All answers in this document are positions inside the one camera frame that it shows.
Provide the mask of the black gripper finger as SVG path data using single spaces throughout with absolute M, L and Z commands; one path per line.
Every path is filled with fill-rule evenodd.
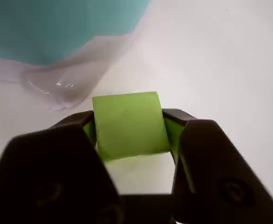
M 273 198 L 214 120 L 163 109 L 175 162 L 173 217 L 184 224 L 273 224 Z
M 121 224 L 119 194 L 84 126 L 92 111 L 14 137 L 0 157 L 0 224 Z

